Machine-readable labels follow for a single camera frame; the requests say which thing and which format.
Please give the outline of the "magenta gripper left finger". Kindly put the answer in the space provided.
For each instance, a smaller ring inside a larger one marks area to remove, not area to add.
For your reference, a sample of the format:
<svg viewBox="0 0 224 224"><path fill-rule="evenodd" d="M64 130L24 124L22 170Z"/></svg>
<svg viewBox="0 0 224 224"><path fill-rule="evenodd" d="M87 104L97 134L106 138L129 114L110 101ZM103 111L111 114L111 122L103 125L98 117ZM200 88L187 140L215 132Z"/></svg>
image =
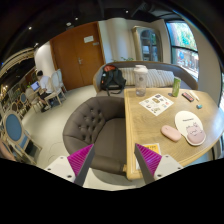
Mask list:
<svg viewBox="0 0 224 224"><path fill-rule="evenodd" d="M67 157L68 162L75 174L74 183L82 186L85 182L88 169L95 155L94 145L88 145L79 149L75 153Z"/></svg>

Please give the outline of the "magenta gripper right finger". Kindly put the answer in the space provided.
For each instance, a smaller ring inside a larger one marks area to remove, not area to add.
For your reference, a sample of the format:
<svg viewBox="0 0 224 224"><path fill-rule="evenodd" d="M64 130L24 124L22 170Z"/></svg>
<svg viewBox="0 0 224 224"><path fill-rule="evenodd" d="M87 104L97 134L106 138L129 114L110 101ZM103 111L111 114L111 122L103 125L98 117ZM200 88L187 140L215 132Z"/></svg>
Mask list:
<svg viewBox="0 0 224 224"><path fill-rule="evenodd" d="M154 174L162 156L140 144L135 144L134 153L140 166L144 182L146 184L154 182Z"/></svg>

